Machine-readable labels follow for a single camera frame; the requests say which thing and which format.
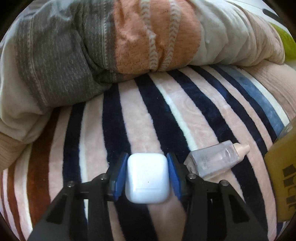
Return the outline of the clear foundation bottle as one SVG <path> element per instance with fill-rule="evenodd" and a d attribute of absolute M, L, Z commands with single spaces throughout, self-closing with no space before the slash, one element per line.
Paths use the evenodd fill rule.
<path fill-rule="evenodd" d="M 248 144 L 225 141 L 191 151 L 184 161 L 189 172 L 208 180 L 233 168 L 249 153 Z"/>

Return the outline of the white earbuds case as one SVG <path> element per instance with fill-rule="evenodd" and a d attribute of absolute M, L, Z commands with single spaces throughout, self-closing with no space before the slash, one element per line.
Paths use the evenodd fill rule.
<path fill-rule="evenodd" d="M 169 165 L 163 154 L 135 153 L 128 158 L 125 195 L 130 202 L 162 203 L 169 194 Z"/>

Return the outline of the brown cardboard box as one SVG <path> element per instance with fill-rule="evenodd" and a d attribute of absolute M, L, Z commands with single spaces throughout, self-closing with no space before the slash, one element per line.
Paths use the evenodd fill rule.
<path fill-rule="evenodd" d="M 275 195 L 277 220 L 288 221 L 295 213 L 295 120 L 283 129 L 264 161 Z"/>

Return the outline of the striped fleece blanket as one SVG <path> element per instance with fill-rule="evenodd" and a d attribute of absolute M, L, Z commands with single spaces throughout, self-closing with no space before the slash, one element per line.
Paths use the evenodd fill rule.
<path fill-rule="evenodd" d="M 68 181 L 87 182 L 122 152 L 190 151 L 230 140 L 250 145 L 226 179 L 274 240 L 281 227 L 264 155 L 290 122 L 252 75 L 230 65 L 190 66 L 122 82 L 88 102 L 52 112 L 43 133 L 1 173 L 1 214 L 26 240 Z"/>

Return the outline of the pink ribbed pillow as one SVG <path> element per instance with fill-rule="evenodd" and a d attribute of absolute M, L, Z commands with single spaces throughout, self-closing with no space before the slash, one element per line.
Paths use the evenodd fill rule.
<path fill-rule="evenodd" d="M 290 120 L 295 118 L 295 70 L 287 64 L 278 65 L 263 60 L 257 65 L 243 67 L 258 80 L 281 104 Z"/>

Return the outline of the rolled striped duvet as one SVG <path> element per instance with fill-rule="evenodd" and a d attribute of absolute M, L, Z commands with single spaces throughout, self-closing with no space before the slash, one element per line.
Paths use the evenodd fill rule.
<path fill-rule="evenodd" d="M 262 60 L 284 63 L 278 33 L 227 1 L 49 1 L 5 36 L 1 136 L 31 143 L 53 108 L 136 75 Z"/>

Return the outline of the green plush cushion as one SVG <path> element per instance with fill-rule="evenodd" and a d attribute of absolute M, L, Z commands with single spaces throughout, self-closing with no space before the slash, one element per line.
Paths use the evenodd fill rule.
<path fill-rule="evenodd" d="M 285 50 L 285 61 L 295 61 L 296 59 L 296 43 L 293 37 L 284 29 L 280 28 L 279 26 L 271 23 L 271 25 L 275 28 L 275 30 L 278 32 L 283 47 Z"/>

